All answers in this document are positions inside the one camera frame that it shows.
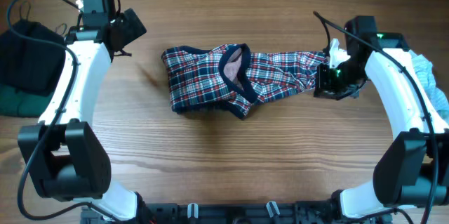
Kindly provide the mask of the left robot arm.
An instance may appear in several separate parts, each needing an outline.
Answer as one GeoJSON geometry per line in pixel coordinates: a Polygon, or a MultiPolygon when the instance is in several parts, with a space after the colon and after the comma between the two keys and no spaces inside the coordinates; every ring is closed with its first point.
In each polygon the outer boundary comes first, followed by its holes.
{"type": "Polygon", "coordinates": [[[78,207],[100,215],[105,223],[151,223],[142,197],[112,179],[108,154],[91,128],[100,85],[114,57],[146,33],[131,8],[97,26],[72,27],[63,46],[66,56],[55,93],[37,124],[24,126],[18,145],[25,160],[17,203],[30,220],[49,220],[78,207]],[[24,203],[30,178],[37,194],[70,202],[55,213],[35,216],[24,203]]]}

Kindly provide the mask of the red blue plaid garment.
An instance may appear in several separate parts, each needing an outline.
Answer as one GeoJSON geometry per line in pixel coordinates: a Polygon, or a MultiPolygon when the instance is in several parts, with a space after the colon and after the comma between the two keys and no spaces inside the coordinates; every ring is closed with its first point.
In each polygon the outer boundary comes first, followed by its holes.
{"type": "Polygon", "coordinates": [[[211,50],[178,46],[161,59],[168,74],[172,111],[227,110],[239,119],[254,105],[287,98],[315,87],[319,51],[254,53],[247,44],[223,44],[211,50]]]}

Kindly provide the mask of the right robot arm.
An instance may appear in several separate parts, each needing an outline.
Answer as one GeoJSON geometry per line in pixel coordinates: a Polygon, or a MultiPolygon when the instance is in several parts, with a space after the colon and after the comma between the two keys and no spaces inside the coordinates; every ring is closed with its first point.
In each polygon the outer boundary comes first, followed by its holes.
{"type": "Polygon", "coordinates": [[[435,110],[415,73],[415,53],[397,33],[350,34],[348,45],[328,40],[327,65],[319,65],[316,97],[355,97],[371,81],[390,123],[393,142],[372,178],[335,192],[327,215],[333,220],[366,220],[422,208],[422,222],[434,206],[448,204],[448,123],[435,110]]]}

